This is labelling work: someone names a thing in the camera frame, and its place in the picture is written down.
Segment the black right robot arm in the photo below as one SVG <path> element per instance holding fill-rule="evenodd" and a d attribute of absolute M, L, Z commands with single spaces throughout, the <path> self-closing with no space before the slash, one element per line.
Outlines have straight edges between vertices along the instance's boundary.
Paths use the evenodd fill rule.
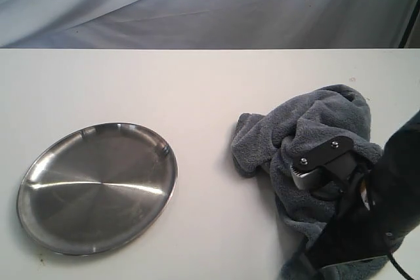
<path fill-rule="evenodd" d="M 351 138 L 336 136 L 294 158 L 291 172 L 300 190 L 337 204 L 299 258 L 311 276 L 330 266 L 387 257 L 410 279 L 392 254 L 419 225 L 418 114 L 389 138 L 376 163 L 356 153 Z"/>

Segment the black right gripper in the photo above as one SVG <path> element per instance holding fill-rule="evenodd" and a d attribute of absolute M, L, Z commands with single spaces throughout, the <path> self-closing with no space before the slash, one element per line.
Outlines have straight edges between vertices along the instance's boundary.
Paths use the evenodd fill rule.
<path fill-rule="evenodd" d="M 366 170 L 352 177 L 336 213 L 317 240 L 300 255 L 299 262 L 310 275 L 318 275 L 331 266 L 386 256 L 373 207 L 367 207 L 362 200 L 361 187 L 367 178 Z"/>

